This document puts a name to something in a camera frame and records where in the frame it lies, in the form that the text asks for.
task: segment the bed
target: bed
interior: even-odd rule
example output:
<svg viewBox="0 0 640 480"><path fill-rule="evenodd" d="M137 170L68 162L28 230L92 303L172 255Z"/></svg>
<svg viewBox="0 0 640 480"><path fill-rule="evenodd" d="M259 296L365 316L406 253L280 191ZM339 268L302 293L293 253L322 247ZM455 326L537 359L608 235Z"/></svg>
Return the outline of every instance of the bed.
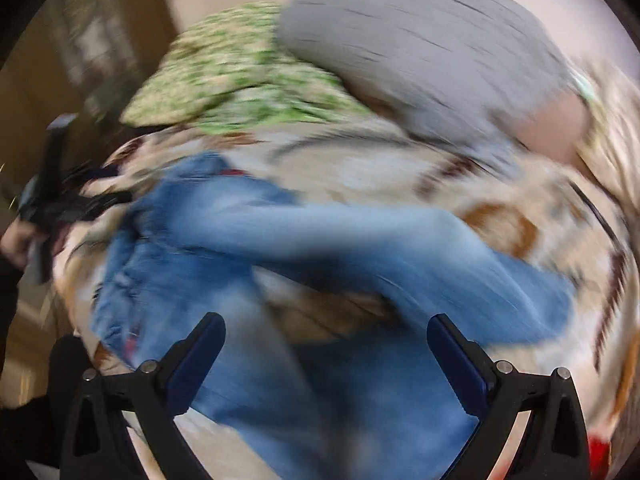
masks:
<svg viewBox="0 0 640 480"><path fill-rule="evenodd" d="M433 205L450 210L492 248L571 276L577 287L574 317L559 340L492 348L490 354L526 372L570 368L590 445L605 449L602 460L593 465L604 468L600 471L604 478L611 436L622 431L621 412L637 387L640 290L622 212L601 190L577 171L527 153L521 156L519 177L499 180L469 159L406 138L388 121L364 117L338 124L258 127L220 136L208 136L197 128L169 128L122 146L109 161L120 165L121 175L90 183L86 192L127 188L143 194L163 168L202 150L220 152L235 168L295 190L307 202ZM572 184L597 208L619 246L612 245ZM55 267L56 288L72 324L103 373L126 370L89 328L108 241L125 208L116 206L94 224L75 226ZM267 272L260 282L269 308L291 342L327 340L370 324L396 322L393 311L378 298L328 296ZM525 421L518 421L492 478L504 475ZM179 417L177 424L214 478L273 478L230 428L216 426L193 410ZM144 456L153 469L148 452Z"/></svg>

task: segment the human hand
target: human hand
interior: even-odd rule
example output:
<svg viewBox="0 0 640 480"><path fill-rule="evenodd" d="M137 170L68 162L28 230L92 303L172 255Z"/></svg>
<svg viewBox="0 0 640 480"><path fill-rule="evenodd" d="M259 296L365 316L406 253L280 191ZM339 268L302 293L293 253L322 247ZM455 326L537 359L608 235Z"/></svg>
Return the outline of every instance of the human hand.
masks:
<svg viewBox="0 0 640 480"><path fill-rule="evenodd" d="M24 270L29 259L29 246L34 240L44 240L47 235L29 222L15 219L0 238L0 253L17 269Z"/></svg>

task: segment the red fabric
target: red fabric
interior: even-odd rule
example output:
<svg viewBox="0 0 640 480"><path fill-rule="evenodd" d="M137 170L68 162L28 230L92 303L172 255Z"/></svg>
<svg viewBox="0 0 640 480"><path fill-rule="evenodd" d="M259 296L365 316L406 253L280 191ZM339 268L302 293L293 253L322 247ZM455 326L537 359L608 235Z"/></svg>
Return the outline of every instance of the red fabric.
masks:
<svg viewBox="0 0 640 480"><path fill-rule="evenodd" d="M134 326L124 341L124 357L130 363L134 352L138 348L138 338L140 337L140 326Z"/></svg>
<svg viewBox="0 0 640 480"><path fill-rule="evenodd" d="M246 175L248 174L245 171L242 170L235 170L233 168L229 168L228 170L222 170L220 171L220 175L226 175L226 176L241 176L241 175Z"/></svg>
<svg viewBox="0 0 640 480"><path fill-rule="evenodd" d="M595 437L589 437L589 468L591 480L604 480L609 472L611 457L610 442L603 442Z"/></svg>

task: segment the metal screw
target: metal screw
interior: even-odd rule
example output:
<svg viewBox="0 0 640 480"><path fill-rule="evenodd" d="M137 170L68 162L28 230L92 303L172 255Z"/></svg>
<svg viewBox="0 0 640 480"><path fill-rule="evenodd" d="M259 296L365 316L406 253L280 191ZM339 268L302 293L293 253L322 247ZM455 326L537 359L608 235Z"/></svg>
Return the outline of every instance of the metal screw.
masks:
<svg viewBox="0 0 640 480"><path fill-rule="evenodd" d="M558 368L558 375L564 380L571 379L571 372L564 367Z"/></svg>
<svg viewBox="0 0 640 480"><path fill-rule="evenodd" d="M158 362L153 361L153 359L149 359L149 361L145 361L140 365L140 371L143 374L150 374L155 372L158 369Z"/></svg>
<svg viewBox="0 0 640 480"><path fill-rule="evenodd" d="M85 370L82 374L82 380L87 382L93 381L97 375L98 372L96 372L93 368L87 368L87 370Z"/></svg>
<svg viewBox="0 0 640 480"><path fill-rule="evenodd" d="M503 374L510 374L511 372L513 372L513 365L508 361L498 361L495 364L495 367L498 368L498 371L502 372Z"/></svg>

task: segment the black tool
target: black tool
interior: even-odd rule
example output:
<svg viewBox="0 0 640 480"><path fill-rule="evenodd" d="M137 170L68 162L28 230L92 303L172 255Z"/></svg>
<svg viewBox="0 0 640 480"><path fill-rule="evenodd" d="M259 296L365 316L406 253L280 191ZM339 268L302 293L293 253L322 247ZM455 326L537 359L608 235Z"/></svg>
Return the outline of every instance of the black tool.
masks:
<svg viewBox="0 0 640 480"><path fill-rule="evenodd" d="M111 206L133 199L130 191L92 197L78 193L77 188L87 182L92 174L99 174L101 178L115 176L117 172L114 174L114 168L109 166L97 170L82 167L73 170L69 176L63 176L62 158L69 127L75 118L75 114L60 115L49 125L40 172L29 181L20 196L20 218L37 225L48 235L43 243L36 244L31 251L30 263L37 283L45 283L51 278L52 245L64 225L93 221Z"/></svg>
<svg viewBox="0 0 640 480"><path fill-rule="evenodd" d="M540 376L521 374L507 361L494 363L444 315L430 320L427 338L465 411L480 420L441 480L488 478L516 416L529 410L506 478L588 480L586 429L568 370ZM138 416L167 480L210 480L173 418L188 409L224 340L223 319L209 313L160 362L145 361L119 376L87 370L70 415L60 478L146 480L126 431L121 412L126 410Z"/></svg>
<svg viewBox="0 0 640 480"><path fill-rule="evenodd" d="M441 480L484 480L516 416L530 411L508 480L588 480L587 432L569 370L523 374L494 363L444 314L431 318L427 341L464 410L479 419L474 434Z"/></svg>
<svg viewBox="0 0 640 480"><path fill-rule="evenodd" d="M122 410L135 412L167 480L211 480L174 424L185 413L225 343L225 323L208 313L187 339L124 375L90 368L69 416L61 480L146 480Z"/></svg>

